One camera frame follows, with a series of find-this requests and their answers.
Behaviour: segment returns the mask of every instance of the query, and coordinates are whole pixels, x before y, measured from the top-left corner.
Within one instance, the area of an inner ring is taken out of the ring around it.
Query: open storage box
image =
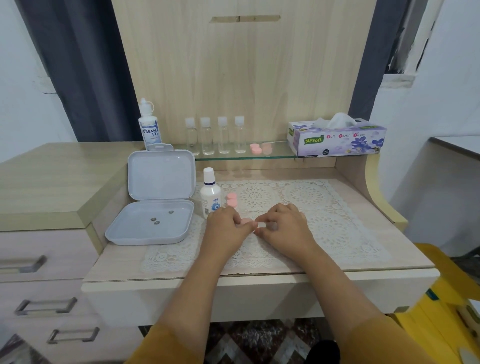
[[[195,157],[188,150],[157,145],[161,151],[133,152],[128,158],[128,192],[137,202],[115,218],[105,237],[117,245],[181,242],[188,234],[195,193]]]

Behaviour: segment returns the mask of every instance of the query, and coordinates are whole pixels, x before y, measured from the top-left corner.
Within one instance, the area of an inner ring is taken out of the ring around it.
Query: yellow chair
[[[440,271],[440,278],[409,311],[394,318],[439,364],[462,364],[460,349],[480,359],[480,348],[458,308],[480,301],[480,287],[440,249],[415,244]]]

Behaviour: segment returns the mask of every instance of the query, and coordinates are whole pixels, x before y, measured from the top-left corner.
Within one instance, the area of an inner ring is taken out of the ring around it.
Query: tissue box
[[[344,129],[321,129],[314,121],[289,122],[287,141],[298,157],[336,157],[376,154],[387,129],[368,121]]]

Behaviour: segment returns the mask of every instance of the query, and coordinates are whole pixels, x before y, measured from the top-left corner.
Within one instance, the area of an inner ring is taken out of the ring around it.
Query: purple flower print
[[[357,153],[365,153],[367,150],[370,150],[372,147],[369,146],[366,142],[366,137],[362,138],[355,138],[355,140],[351,143],[352,149],[356,149]]]
[[[381,147],[384,146],[384,140],[385,140],[385,139],[383,139],[383,138],[380,139],[380,140],[372,140],[372,144],[373,144],[374,146],[377,146],[377,147],[381,148]]]

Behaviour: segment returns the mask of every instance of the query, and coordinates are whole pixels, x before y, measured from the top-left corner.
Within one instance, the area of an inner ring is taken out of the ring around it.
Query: drawer handle
[[[50,337],[47,340],[47,344],[53,345],[53,344],[58,344],[59,342],[63,341],[81,341],[81,342],[93,342],[95,341],[98,333],[100,332],[100,328],[95,328],[93,329],[92,336],[89,338],[74,338],[74,339],[55,339],[58,334],[78,334],[82,332],[90,332],[91,330],[65,330],[65,331],[60,331],[58,329],[55,329],[52,331]]]
[[[31,310],[25,310],[29,304],[56,304],[56,303],[66,303],[65,308],[37,308]],[[29,314],[34,313],[47,313],[49,311],[53,311],[56,314],[67,314],[69,313],[72,308],[77,303],[77,298],[73,297],[70,300],[58,300],[58,301],[30,301],[30,300],[23,300],[20,306],[17,307],[15,310],[15,314],[17,316],[26,316]]]
[[[0,274],[15,274],[15,273],[35,273],[47,261],[47,257],[42,255],[39,259],[31,261],[22,260],[0,260]]]

